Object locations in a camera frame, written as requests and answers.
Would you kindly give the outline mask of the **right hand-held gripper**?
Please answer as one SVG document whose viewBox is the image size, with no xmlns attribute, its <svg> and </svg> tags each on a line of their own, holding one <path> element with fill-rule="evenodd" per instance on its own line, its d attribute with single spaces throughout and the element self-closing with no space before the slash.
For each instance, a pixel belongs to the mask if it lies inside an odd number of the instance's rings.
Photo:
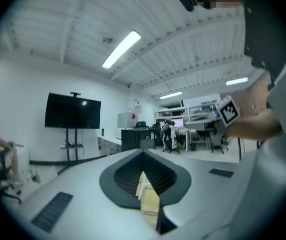
<svg viewBox="0 0 286 240">
<path fill-rule="evenodd" d="M 216 104 L 216 110 L 226 128 L 241 117 L 239 108 L 230 95 L 225 96 Z"/>
</svg>

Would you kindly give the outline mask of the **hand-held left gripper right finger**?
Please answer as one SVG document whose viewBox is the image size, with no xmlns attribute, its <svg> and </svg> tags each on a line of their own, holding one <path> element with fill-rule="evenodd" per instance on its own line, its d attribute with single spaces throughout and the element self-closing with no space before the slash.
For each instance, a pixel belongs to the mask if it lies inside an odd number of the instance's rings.
<svg viewBox="0 0 286 240">
<path fill-rule="evenodd" d="M 144 151 L 150 162 L 169 170 L 161 179 L 159 230 L 164 236 L 232 236 L 245 195 L 255 151 L 239 163 L 198 160 L 161 151 Z"/>
</svg>

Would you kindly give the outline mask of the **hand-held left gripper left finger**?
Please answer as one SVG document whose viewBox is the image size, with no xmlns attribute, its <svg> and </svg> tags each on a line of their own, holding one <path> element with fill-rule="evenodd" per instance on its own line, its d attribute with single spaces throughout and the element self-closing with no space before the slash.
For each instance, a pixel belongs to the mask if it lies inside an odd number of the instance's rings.
<svg viewBox="0 0 286 240">
<path fill-rule="evenodd" d="M 121 208 L 101 190 L 99 178 L 110 165 L 130 151 L 76 165 L 42 186 L 14 212 L 18 223 L 38 240 L 154 240 L 158 234 L 139 210 Z M 50 233 L 32 224 L 59 192 L 72 195 Z"/>
</svg>

